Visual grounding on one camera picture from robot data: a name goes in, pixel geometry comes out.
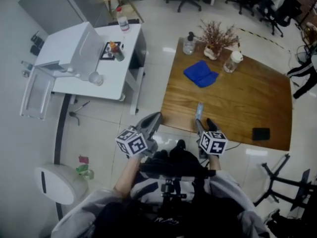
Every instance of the dried flower arrangement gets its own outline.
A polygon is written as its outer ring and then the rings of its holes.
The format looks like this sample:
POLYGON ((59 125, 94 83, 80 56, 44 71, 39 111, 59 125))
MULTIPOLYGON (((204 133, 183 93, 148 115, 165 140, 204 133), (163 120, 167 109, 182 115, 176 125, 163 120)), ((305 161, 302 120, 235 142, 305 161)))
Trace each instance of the dried flower arrangement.
POLYGON ((199 27, 203 30, 202 37, 198 40, 205 43, 206 47, 219 55, 223 48, 231 47, 239 42, 238 36, 234 33, 235 26, 232 25, 226 31, 220 29, 221 22, 210 21, 205 23, 201 19, 202 25, 199 27))

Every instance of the tripod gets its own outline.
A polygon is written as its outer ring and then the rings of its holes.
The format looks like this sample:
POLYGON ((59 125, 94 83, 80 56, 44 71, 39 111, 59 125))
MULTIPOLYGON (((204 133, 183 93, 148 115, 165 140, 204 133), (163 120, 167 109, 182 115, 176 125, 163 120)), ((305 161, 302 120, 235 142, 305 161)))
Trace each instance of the tripod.
POLYGON ((268 173, 268 175, 270 177, 270 184, 269 184, 268 190, 262 195, 262 197, 258 201, 254 202, 255 206, 258 206, 264 199, 268 198, 268 196, 272 196, 272 198, 274 199, 274 201, 276 203, 279 203, 279 200, 277 198, 281 198, 289 203, 292 203, 294 206, 306 208, 307 204, 302 202, 301 196, 299 194, 298 194, 298 196, 296 196, 295 199, 293 199, 293 198, 284 196, 284 195, 272 190, 274 181, 279 181, 279 182, 286 183, 289 185, 297 186, 297 187, 299 187, 299 189, 303 189, 305 194, 312 194, 314 192, 314 190, 317 189, 317 185, 309 184, 309 183, 307 183, 307 181, 303 181, 303 179, 302 179, 302 181, 298 182, 298 181, 293 181, 293 180, 288 180, 288 179, 278 177, 279 172, 285 166, 285 164, 289 160, 289 158, 290 158, 289 154, 286 154, 285 160, 283 161, 283 163, 278 167, 278 169, 274 173, 272 173, 272 171, 268 168, 266 163, 262 164, 262 167, 265 168, 266 172, 268 173))

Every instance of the flower pot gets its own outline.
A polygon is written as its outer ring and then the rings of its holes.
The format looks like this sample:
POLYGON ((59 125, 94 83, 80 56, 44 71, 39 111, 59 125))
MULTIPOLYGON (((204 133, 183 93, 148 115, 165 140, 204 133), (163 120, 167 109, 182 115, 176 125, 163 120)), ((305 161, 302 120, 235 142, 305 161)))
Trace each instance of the flower pot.
POLYGON ((218 52, 218 54, 215 54, 208 46, 204 49, 204 55, 208 57, 210 60, 216 60, 218 56, 220 55, 221 50, 218 52))

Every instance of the grey sleeve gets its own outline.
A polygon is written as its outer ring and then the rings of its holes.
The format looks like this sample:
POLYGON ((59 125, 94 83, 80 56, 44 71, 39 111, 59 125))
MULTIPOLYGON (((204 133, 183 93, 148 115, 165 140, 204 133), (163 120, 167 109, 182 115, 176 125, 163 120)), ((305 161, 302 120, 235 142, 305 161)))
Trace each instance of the grey sleeve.
POLYGON ((93 191, 58 222, 51 237, 79 237, 91 227, 101 210, 111 202, 121 202, 121 197, 115 191, 108 189, 93 191))
POLYGON ((226 171, 216 171, 216 175, 210 178, 210 192, 219 198, 232 198, 246 211, 256 212, 254 204, 242 191, 240 185, 226 171))
POLYGON ((232 198, 244 209, 238 215, 243 234, 248 238, 269 238, 262 219, 257 215, 256 208, 248 196, 242 191, 240 185, 226 171, 217 171, 210 178, 210 192, 219 198, 232 198))

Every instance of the blue cloth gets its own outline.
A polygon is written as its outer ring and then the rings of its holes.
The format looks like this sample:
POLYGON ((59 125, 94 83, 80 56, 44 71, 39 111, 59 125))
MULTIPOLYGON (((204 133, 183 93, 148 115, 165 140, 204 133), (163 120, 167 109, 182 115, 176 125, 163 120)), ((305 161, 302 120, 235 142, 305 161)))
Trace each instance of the blue cloth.
POLYGON ((206 87, 215 83, 218 73, 211 71, 205 61, 198 63, 184 70, 184 75, 192 80, 199 87, 206 87))

